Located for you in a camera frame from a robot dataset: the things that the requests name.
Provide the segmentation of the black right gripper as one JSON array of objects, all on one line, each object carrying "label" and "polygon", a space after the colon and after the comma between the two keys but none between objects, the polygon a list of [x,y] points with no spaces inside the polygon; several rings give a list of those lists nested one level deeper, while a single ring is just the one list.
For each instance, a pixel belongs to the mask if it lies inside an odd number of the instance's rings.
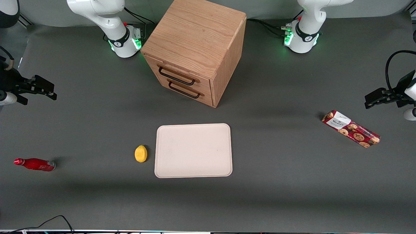
[{"label": "black right gripper", "polygon": [[1,71],[1,105],[20,103],[27,105],[28,99],[21,96],[23,93],[45,95],[52,100],[57,100],[58,95],[54,93],[54,84],[39,75],[27,79],[16,69]]}]

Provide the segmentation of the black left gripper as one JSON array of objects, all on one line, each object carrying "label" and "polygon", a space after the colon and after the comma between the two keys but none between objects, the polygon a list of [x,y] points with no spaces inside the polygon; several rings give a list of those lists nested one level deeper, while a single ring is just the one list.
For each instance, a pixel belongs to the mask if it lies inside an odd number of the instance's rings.
[{"label": "black left gripper", "polygon": [[407,89],[415,88],[415,72],[410,72],[402,77],[397,86],[392,88],[387,75],[388,89],[378,88],[365,96],[365,109],[370,109],[380,104],[396,103],[398,108],[406,105],[416,106],[415,95],[405,93]]}]

